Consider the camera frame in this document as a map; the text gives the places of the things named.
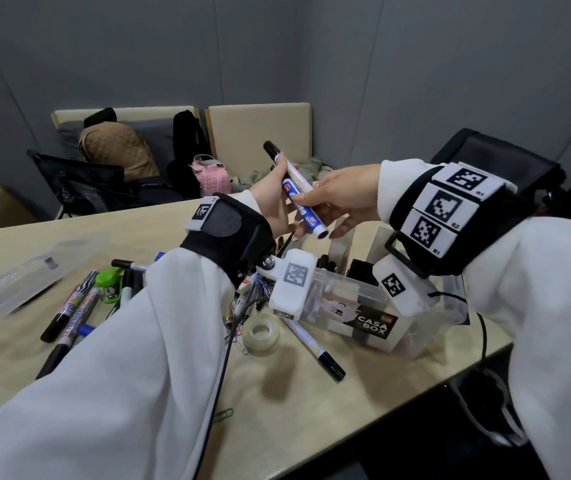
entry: tape roll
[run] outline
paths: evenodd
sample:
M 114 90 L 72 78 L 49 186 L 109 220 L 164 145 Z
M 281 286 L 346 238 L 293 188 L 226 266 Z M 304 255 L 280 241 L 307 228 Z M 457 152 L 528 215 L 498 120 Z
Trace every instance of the tape roll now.
M 243 345 L 253 352 L 267 352 L 279 341 L 279 325 L 266 315 L 250 317 L 243 324 Z

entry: table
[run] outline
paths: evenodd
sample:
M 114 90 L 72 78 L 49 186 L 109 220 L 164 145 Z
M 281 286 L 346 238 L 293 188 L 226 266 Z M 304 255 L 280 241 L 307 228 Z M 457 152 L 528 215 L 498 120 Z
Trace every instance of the table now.
M 178 247 L 198 202 L 0 229 L 0 273 L 71 235 L 112 236 L 106 252 L 0 323 L 0 406 L 33 382 L 52 348 L 39 336 L 88 270 L 106 267 L 112 258 L 152 262 L 158 251 Z M 356 229 L 351 258 L 365 259 L 379 225 Z M 327 239 L 308 239 L 304 249 L 321 255 L 328 245 Z M 497 325 L 487 325 L 488 354 L 510 343 Z M 283 325 L 279 348 L 271 355 L 244 356 L 233 347 L 218 410 L 233 408 L 234 414 L 213 426 L 200 479 L 278 477 L 470 367 L 481 355 L 481 327 L 474 317 L 470 326 L 452 327 L 437 337 L 414 361 L 306 328 L 345 369 L 343 382 L 335 383 Z

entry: clear plastic box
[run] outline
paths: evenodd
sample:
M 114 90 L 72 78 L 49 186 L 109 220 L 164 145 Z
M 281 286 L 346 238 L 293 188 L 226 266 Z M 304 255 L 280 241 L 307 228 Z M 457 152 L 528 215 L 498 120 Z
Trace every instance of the clear plastic box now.
M 437 333 L 462 322 L 461 313 L 447 310 L 441 301 L 424 314 L 405 317 L 379 287 L 316 269 L 301 320 L 363 345 L 415 358 Z
M 110 236 L 87 234 L 57 242 L 46 252 L 0 276 L 0 320 L 37 293 L 104 251 Z

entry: metal bolt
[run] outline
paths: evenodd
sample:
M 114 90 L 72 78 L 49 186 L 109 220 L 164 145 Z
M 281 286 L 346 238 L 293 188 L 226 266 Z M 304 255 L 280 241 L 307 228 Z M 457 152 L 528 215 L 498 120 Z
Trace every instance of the metal bolt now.
M 263 269 L 272 269 L 275 266 L 275 259 L 272 256 L 268 256 L 267 258 L 264 259 L 263 263 L 261 264 L 261 267 Z

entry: blue marker label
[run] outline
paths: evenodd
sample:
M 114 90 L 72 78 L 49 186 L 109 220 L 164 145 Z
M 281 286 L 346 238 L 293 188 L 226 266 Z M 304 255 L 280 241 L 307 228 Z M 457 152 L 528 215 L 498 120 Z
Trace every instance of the blue marker label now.
M 290 200 L 292 200 L 292 196 L 302 193 L 294 184 L 294 182 L 289 178 L 284 178 L 283 182 L 281 182 L 281 185 L 284 188 L 287 196 L 290 197 Z M 315 214 L 310 207 L 303 207 L 297 204 L 294 205 L 296 206 L 296 209 L 299 211 L 299 214 L 301 214 L 301 217 L 303 217 L 303 220 L 311 231 L 314 231 L 319 226 L 323 226 L 323 228 L 325 228 L 319 216 L 317 216 L 317 214 Z

